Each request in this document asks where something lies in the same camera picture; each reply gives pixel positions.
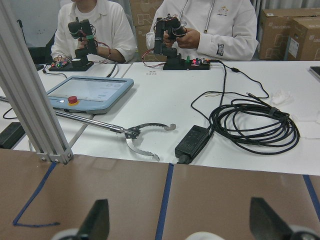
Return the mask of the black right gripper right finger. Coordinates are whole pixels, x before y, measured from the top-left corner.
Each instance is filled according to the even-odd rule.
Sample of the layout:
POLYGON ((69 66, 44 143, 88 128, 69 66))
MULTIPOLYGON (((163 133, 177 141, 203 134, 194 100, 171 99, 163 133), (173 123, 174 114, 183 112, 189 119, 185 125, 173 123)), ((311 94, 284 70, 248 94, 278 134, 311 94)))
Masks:
POLYGON ((252 197, 249 228, 255 240, 289 240, 293 231, 262 197, 252 197))

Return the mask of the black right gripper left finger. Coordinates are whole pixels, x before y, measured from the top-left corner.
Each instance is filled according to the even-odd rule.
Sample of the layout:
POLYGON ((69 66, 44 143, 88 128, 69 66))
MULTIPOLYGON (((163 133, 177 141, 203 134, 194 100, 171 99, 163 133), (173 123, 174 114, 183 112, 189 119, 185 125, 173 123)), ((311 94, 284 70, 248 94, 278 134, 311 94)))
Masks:
POLYGON ((76 240, 106 240, 110 232, 109 203, 107 199, 94 202, 80 226, 76 240))

